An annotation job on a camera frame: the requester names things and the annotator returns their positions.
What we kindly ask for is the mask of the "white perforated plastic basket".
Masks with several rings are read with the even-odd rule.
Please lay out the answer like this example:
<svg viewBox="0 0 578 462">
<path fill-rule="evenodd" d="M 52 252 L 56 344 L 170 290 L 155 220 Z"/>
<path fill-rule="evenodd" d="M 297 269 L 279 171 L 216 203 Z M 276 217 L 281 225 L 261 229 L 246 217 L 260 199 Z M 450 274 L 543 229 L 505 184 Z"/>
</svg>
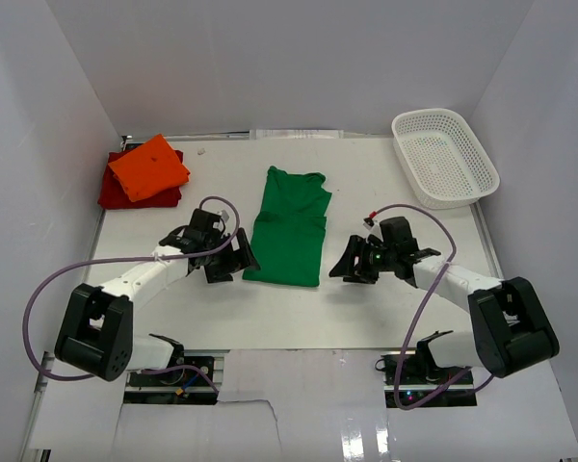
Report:
<svg viewBox="0 0 578 462">
<path fill-rule="evenodd" d="M 471 205 L 497 191 L 499 174 L 466 120 L 444 108 L 402 113 L 393 147 L 418 201 L 433 210 Z"/>
</svg>

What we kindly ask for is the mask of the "green t shirt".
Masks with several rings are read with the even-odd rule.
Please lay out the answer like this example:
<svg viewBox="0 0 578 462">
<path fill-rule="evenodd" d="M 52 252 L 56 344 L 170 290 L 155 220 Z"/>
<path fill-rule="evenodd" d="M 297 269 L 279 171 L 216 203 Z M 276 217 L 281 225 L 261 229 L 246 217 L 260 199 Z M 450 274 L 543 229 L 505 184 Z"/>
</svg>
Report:
<svg viewBox="0 0 578 462">
<path fill-rule="evenodd" d="M 295 174 L 269 167 L 251 238 L 260 268 L 246 270 L 244 280 L 307 289 L 319 286 L 332 198 L 325 182 L 320 172 Z"/>
</svg>

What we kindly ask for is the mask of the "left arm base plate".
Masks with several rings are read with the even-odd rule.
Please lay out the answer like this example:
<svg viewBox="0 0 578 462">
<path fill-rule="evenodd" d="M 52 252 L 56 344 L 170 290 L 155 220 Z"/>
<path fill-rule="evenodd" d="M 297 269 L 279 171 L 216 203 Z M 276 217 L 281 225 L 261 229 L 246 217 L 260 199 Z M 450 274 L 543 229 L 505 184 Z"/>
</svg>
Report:
<svg viewBox="0 0 578 462">
<path fill-rule="evenodd" d="M 185 364 L 198 368 L 220 390 L 225 355 L 226 351 L 186 350 L 181 358 L 172 359 L 170 366 Z M 127 376 L 123 403 L 213 406 L 217 403 L 217 393 L 206 379 L 192 369 L 164 374 L 132 372 Z"/>
</svg>

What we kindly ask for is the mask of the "orange folded t shirt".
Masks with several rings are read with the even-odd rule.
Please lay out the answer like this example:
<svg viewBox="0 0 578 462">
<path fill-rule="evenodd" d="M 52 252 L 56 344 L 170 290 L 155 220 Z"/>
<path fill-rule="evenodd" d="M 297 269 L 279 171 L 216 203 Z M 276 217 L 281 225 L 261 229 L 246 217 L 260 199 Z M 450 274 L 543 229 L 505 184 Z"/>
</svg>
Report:
<svg viewBox="0 0 578 462">
<path fill-rule="evenodd" d="M 190 171 L 163 135 L 108 164 L 130 202 L 140 202 L 189 182 Z"/>
</svg>

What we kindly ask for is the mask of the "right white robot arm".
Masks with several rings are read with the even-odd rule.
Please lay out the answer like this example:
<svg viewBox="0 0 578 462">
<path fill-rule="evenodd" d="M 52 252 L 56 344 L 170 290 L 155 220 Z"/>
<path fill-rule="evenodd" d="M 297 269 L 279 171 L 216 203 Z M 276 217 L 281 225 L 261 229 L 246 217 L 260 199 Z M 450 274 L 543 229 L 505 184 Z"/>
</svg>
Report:
<svg viewBox="0 0 578 462">
<path fill-rule="evenodd" d="M 446 263 L 438 251 L 419 247 L 404 217 L 369 218 L 366 225 L 369 235 L 349 238 L 330 276 L 374 284 L 391 272 L 470 317 L 468 332 L 435 332 L 417 343 L 411 359 L 423 381 L 435 384 L 451 369 L 470 367 L 504 378 L 559 354 L 559 340 L 527 279 L 503 280 Z"/>
</svg>

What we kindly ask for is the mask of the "dark red folded t shirt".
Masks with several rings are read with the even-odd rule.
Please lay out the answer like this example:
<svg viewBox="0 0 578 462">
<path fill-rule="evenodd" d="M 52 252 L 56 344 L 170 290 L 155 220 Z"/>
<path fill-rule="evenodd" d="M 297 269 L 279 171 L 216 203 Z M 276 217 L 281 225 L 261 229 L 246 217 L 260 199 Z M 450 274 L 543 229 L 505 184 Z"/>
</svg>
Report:
<svg viewBox="0 0 578 462">
<path fill-rule="evenodd" d="M 119 160 L 128 153 L 129 150 L 109 153 L 107 165 L 102 176 L 100 194 L 97 200 L 98 205 L 104 210 L 176 207 L 182 198 L 180 187 L 169 188 L 162 192 L 158 192 L 149 198 L 136 202 L 133 202 L 128 198 L 120 182 L 109 167 L 111 162 Z"/>
</svg>

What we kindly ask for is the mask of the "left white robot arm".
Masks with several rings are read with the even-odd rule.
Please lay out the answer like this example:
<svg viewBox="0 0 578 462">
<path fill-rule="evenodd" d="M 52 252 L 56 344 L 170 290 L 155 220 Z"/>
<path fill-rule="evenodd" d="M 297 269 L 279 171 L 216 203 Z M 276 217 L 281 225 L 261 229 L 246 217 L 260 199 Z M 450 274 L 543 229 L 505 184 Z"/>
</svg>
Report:
<svg viewBox="0 0 578 462">
<path fill-rule="evenodd" d="M 209 284 L 230 282 L 241 270 L 260 268 L 245 230 L 225 232 L 226 216 L 196 209 L 172 230 L 151 260 L 99 286 L 83 283 L 68 301 L 54 348 L 56 358 L 106 381 L 124 372 L 151 371 L 172 384 L 184 373 L 183 345 L 159 334 L 138 337 L 135 314 L 169 285 L 203 269 Z"/>
</svg>

